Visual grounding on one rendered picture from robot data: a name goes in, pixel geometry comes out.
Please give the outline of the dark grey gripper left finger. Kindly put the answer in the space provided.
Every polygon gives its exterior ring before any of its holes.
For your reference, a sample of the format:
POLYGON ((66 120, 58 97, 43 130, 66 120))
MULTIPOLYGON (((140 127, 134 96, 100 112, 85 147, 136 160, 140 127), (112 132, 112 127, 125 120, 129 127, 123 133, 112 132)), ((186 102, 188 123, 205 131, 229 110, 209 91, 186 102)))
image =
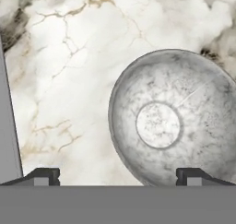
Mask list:
POLYGON ((59 186, 59 177, 59 168, 37 168, 23 178, 1 183, 1 186, 59 186))

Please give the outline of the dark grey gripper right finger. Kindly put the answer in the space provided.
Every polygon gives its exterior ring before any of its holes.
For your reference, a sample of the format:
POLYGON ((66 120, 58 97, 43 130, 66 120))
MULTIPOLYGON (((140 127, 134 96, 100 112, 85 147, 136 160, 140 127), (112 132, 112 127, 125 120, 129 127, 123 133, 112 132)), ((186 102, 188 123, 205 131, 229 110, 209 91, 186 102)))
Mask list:
POLYGON ((177 186, 233 186, 233 183, 214 178, 199 168, 178 168, 176 177, 177 186))

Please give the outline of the grey marbled bowl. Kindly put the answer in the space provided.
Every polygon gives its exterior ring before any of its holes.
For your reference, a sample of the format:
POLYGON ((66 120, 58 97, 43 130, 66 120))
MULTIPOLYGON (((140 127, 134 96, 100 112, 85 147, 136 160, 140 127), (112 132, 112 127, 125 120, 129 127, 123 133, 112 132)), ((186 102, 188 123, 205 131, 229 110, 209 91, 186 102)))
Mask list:
POLYGON ((137 58, 112 89, 108 120, 115 150, 144 185, 175 185, 179 168, 236 181, 236 81, 197 53, 137 58))

